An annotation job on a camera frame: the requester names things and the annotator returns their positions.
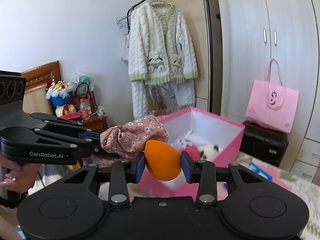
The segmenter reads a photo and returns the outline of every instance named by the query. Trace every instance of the camera lens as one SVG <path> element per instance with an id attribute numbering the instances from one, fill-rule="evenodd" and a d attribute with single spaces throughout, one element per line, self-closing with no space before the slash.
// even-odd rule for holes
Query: camera lens
<path id="1" fill-rule="evenodd" d="M 23 83 L 20 82 L 19 85 L 18 85 L 17 94 L 20 95 L 22 90 L 23 90 Z"/>
<path id="2" fill-rule="evenodd" d="M 5 89 L 5 87 L 4 87 L 4 82 L 1 82 L 0 83 L 0 98 L 3 96 L 3 94 L 4 94 L 4 89 Z"/>
<path id="3" fill-rule="evenodd" d="M 16 82 L 11 80 L 8 84 L 7 96 L 11 98 L 14 95 L 15 90 L 16 90 Z"/>

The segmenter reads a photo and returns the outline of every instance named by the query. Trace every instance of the clothes rack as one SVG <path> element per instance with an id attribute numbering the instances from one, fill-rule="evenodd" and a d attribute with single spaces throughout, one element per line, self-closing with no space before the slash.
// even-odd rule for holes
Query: clothes rack
<path id="1" fill-rule="evenodd" d="M 130 21 L 129 15 L 131 15 L 132 11 L 139 6 L 140 4 L 144 3 L 147 0 L 142 0 L 139 3 L 133 5 L 127 12 L 127 23 L 128 23 L 128 33 L 130 32 Z M 210 64 L 210 77 L 209 77 L 209 112 L 212 112 L 212 101 L 213 101 L 213 44 L 212 44 L 212 25 L 211 25 L 211 15 L 210 15 L 210 6 L 209 0 L 205 0 L 206 12 L 207 12 L 207 24 L 208 24 L 208 36 L 209 36 L 209 64 Z"/>

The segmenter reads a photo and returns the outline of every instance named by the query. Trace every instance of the pink box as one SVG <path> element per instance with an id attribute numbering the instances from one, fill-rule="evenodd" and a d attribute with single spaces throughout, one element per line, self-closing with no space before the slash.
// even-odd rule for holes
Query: pink box
<path id="1" fill-rule="evenodd" d="M 187 135 L 191 130 L 192 135 L 188 138 L 193 141 L 217 144 L 221 150 L 213 162 L 218 167 L 227 167 L 238 156 L 244 132 L 243 124 L 194 107 L 170 114 L 161 122 L 169 132 L 169 144 L 172 144 L 178 136 Z M 159 181 L 145 168 L 138 187 L 144 196 L 192 196 L 195 199 L 199 184 L 188 184 L 183 172 L 174 180 Z"/>

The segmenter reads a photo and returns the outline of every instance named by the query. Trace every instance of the orange egg-shaped object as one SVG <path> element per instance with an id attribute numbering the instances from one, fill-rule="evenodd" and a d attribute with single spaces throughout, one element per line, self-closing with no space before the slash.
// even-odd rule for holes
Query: orange egg-shaped object
<path id="1" fill-rule="evenodd" d="M 180 155 L 171 145 L 161 141 L 148 140 L 144 153 L 148 171 L 154 178 L 169 181 L 180 174 Z"/>

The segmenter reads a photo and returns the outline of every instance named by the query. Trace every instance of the basket handle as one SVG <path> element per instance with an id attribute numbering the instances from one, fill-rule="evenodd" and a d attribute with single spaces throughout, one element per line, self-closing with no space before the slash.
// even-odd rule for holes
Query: basket handle
<path id="1" fill-rule="evenodd" d="M 76 88 L 76 96 L 78 96 L 78 88 L 79 88 L 82 84 L 86 84 L 86 85 L 87 85 L 87 87 L 88 87 L 88 91 L 87 91 L 87 92 L 89 92 L 89 85 L 88 85 L 86 82 L 82 82 L 82 83 L 80 83 L 80 84 L 77 86 L 77 88 Z"/>

